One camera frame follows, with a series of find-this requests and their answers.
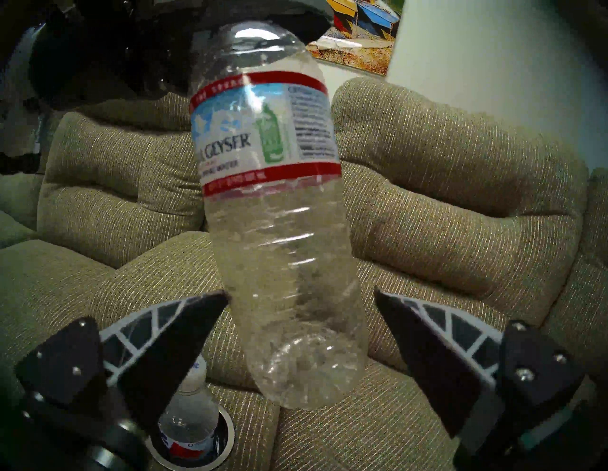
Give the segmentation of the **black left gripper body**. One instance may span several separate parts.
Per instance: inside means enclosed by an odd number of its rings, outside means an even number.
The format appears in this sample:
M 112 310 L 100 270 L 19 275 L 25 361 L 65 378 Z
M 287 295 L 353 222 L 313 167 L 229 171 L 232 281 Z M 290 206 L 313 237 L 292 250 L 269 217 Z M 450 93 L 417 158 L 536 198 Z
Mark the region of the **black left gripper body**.
M 28 57 L 35 96 L 65 111 L 185 96 L 197 1 L 44 1 Z

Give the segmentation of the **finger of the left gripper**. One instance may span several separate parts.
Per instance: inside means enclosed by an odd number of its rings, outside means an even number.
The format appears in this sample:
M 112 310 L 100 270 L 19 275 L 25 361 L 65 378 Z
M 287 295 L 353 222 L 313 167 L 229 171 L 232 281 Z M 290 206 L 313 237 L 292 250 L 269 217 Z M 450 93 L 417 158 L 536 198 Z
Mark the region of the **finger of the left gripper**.
M 334 25 L 326 1 L 198 1 L 197 6 L 197 39 L 203 41 L 224 26 L 258 21 L 277 24 L 307 44 Z

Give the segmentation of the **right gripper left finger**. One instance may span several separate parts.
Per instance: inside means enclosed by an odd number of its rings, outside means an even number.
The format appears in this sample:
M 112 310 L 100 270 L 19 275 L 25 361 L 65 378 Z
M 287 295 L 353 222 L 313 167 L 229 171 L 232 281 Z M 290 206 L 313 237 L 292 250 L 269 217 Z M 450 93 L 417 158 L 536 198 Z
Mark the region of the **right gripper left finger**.
M 100 332 L 77 318 L 14 368 L 20 417 L 92 436 L 133 423 L 146 437 L 230 301 L 223 290 L 150 306 Z

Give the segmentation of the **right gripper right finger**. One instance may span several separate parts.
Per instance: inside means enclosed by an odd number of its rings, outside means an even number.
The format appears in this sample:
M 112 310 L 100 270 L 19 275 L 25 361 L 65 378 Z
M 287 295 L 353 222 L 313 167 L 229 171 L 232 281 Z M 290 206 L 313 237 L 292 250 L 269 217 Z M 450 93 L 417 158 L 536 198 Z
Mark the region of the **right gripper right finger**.
M 375 288 L 375 305 L 450 436 L 517 438 L 573 398 L 584 371 L 523 320 L 503 331 L 454 307 Z

